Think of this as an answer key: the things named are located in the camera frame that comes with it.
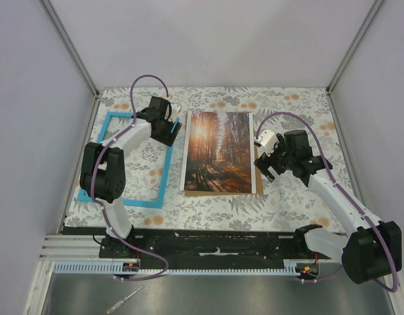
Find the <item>blue picture frame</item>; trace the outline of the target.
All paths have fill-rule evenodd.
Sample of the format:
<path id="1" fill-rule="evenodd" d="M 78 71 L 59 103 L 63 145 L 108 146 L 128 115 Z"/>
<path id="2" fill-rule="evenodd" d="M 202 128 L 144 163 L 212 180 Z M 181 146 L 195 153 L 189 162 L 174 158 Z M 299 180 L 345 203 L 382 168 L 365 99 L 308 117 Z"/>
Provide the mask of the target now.
<path id="1" fill-rule="evenodd" d="M 108 112 L 95 141 L 108 140 L 126 127 L 131 120 L 131 113 Z M 125 158 L 126 185 L 122 195 L 125 206 L 162 208 L 172 153 L 173 147 L 149 138 Z M 92 201 L 83 189 L 79 189 L 74 200 Z"/>

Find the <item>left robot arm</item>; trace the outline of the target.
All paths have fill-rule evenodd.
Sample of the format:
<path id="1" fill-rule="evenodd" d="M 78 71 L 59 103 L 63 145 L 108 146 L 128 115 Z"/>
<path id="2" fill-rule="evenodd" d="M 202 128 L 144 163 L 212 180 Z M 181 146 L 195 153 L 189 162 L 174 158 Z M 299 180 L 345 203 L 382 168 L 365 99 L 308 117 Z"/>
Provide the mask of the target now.
<path id="1" fill-rule="evenodd" d="M 149 106 L 134 113 L 123 130 L 104 142 L 89 142 L 85 146 L 80 187 L 100 206 L 106 233 L 117 238 L 113 248 L 124 258 L 136 252 L 136 241 L 128 236 L 132 224 L 123 203 L 127 183 L 125 158 L 150 138 L 171 147 L 182 126 L 178 120 L 181 110 L 180 105 L 153 96 Z"/>

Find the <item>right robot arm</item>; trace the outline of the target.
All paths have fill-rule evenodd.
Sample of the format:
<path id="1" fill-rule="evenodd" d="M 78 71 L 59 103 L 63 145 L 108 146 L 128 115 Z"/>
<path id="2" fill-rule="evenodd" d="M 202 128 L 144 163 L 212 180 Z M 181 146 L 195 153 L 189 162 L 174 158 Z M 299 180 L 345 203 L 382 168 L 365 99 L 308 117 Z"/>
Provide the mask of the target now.
<path id="1" fill-rule="evenodd" d="M 281 135 L 266 130 L 254 143 L 264 150 L 254 165 L 269 181 L 290 171 L 325 202 L 344 229 L 341 236 L 318 224 L 298 228 L 292 243 L 297 257 L 323 254 L 341 264 L 356 284 L 387 275 L 398 284 L 397 273 L 402 268 L 400 227 L 393 221 L 383 222 L 343 188 L 333 177 L 331 164 L 313 155 L 306 131 Z"/>

